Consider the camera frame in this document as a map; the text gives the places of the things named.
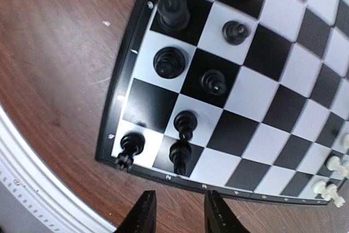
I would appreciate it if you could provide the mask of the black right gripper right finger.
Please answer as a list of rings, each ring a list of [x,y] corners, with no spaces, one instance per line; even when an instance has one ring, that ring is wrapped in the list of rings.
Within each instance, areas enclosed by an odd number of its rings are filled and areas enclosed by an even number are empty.
[[[231,211],[216,190],[208,190],[204,197],[205,232],[244,233],[247,229]]]

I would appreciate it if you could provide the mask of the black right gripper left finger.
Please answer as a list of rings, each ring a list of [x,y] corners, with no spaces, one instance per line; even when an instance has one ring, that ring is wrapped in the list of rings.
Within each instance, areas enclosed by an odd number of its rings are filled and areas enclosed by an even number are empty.
[[[116,233],[154,233],[156,221],[156,191],[145,190],[120,226],[117,227]]]

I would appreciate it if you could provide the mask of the black corner chess piece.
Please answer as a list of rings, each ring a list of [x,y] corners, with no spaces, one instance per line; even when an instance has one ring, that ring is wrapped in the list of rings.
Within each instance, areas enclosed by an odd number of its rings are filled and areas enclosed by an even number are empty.
[[[138,132],[130,132],[124,135],[120,141],[121,153],[115,160],[116,169],[130,170],[134,163],[134,156],[142,153],[145,146],[145,137]]]

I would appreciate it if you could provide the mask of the black chess piece fourteenth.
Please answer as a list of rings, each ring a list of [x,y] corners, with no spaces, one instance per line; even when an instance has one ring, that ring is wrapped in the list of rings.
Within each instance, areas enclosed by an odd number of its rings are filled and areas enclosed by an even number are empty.
[[[173,172],[177,175],[186,176],[187,164],[191,159],[191,146],[188,142],[177,141],[170,147],[169,158],[173,164]]]

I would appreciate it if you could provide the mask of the black pawn fifteenth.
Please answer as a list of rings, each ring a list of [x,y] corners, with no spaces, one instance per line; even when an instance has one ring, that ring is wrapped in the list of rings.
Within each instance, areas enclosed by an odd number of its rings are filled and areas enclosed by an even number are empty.
[[[190,141],[197,127],[197,117],[192,111],[184,110],[176,115],[173,125],[179,133],[180,140]]]

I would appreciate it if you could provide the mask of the black pawn twelfth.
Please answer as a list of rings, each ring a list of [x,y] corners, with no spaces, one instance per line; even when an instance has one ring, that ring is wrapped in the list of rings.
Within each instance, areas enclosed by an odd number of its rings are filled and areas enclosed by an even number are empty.
[[[222,27],[224,39],[231,45],[240,45],[250,35],[250,28],[238,21],[227,21]]]

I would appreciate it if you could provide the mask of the black pawn thirteenth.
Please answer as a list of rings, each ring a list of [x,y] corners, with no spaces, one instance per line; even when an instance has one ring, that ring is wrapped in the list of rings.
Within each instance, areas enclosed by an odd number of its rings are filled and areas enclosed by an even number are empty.
[[[210,69],[203,73],[200,83],[204,91],[212,95],[223,95],[226,92],[226,81],[219,70]]]

